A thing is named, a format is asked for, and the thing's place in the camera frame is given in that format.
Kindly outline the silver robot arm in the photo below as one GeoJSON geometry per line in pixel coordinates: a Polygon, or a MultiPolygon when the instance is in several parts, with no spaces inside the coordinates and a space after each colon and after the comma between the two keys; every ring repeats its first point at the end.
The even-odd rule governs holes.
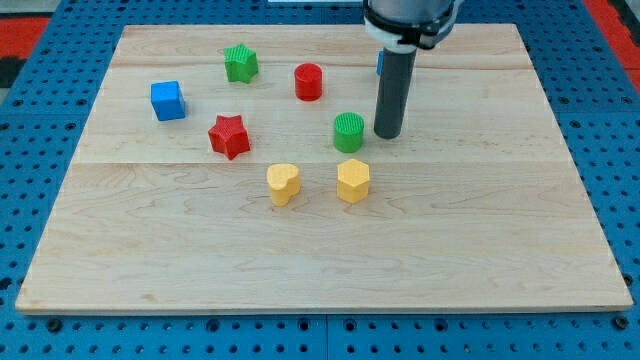
{"type": "Polygon", "coordinates": [[[430,50],[453,30],[463,0],[364,0],[367,33],[383,48],[408,54],[430,50]]]}

